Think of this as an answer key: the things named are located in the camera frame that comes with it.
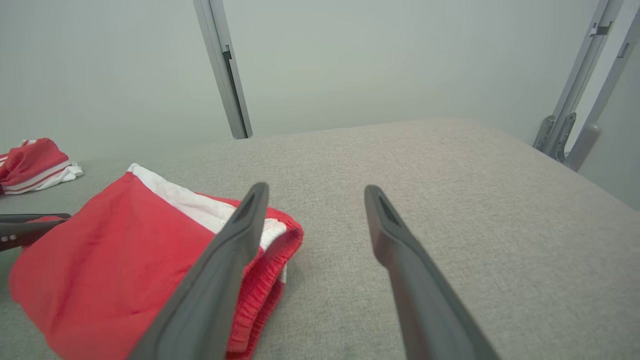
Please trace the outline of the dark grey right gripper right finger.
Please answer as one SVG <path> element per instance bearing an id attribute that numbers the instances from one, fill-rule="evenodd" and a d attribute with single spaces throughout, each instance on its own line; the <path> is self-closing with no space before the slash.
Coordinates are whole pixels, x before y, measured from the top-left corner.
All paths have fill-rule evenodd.
<path id="1" fill-rule="evenodd" d="M 408 360 L 499 360 L 480 326 L 381 187 L 364 192 L 375 258 L 390 276 Z"/>

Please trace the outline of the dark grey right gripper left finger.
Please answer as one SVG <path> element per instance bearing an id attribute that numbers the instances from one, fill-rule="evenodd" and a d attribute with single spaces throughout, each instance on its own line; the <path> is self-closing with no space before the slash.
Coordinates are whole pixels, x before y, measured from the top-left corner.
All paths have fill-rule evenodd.
<path id="1" fill-rule="evenodd" d="M 258 253 L 269 187 L 254 184 L 127 360 L 224 360 L 244 268 Z"/>

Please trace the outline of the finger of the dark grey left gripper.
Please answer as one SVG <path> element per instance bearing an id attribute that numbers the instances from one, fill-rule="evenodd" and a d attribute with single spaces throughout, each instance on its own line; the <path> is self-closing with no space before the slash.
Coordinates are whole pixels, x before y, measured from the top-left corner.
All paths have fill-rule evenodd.
<path id="1" fill-rule="evenodd" d="M 55 221 L 66 221 L 71 218 L 68 213 L 51 214 L 0 214 L 0 224 L 25 224 L 25 223 L 50 223 Z"/>
<path id="2" fill-rule="evenodd" d="M 34 244 L 66 218 L 0 218 L 0 252 Z"/>

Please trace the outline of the red Bulls 23 jersey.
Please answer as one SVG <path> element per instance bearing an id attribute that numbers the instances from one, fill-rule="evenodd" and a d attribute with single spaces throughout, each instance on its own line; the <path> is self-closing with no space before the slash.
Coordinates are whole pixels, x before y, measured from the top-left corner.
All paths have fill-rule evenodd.
<path id="1" fill-rule="evenodd" d="M 0 195 L 43 191 L 82 176 L 82 166 L 48 137 L 23 140 L 0 154 Z"/>

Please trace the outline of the red shorts with white stripes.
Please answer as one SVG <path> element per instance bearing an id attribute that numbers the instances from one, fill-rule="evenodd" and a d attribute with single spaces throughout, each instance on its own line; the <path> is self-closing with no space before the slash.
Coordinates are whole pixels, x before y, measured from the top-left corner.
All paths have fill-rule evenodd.
<path id="1" fill-rule="evenodd" d="M 138 164 L 22 251 L 14 301 L 64 360 L 125 360 L 240 201 Z"/>

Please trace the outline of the slim grey wall frame post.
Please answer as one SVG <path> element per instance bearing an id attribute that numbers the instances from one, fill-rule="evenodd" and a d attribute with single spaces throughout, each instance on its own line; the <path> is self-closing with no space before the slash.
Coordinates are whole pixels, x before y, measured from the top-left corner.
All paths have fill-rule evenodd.
<path id="1" fill-rule="evenodd" d="M 234 139 L 253 137 L 224 0 L 192 0 Z"/>

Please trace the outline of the grey partition post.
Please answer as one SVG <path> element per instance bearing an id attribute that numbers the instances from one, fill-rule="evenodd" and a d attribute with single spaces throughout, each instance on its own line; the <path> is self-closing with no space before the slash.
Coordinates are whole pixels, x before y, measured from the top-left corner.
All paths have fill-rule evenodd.
<path id="1" fill-rule="evenodd" d="M 620 31 L 611 34 L 606 41 L 605 49 L 598 59 L 594 72 L 590 76 L 585 94 L 582 96 L 578 109 L 585 115 L 585 121 L 580 126 L 580 132 L 575 137 L 569 152 L 565 153 L 563 164 L 577 172 L 587 159 L 601 136 L 602 127 L 599 125 L 601 114 L 610 100 L 618 80 L 640 40 L 640 4 L 628 13 L 618 15 L 621 20 Z"/>
<path id="2" fill-rule="evenodd" d="M 565 147 L 578 119 L 576 109 L 623 3 L 599 0 L 555 109 L 541 122 L 532 146 L 557 162 L 566 160 Z"/>

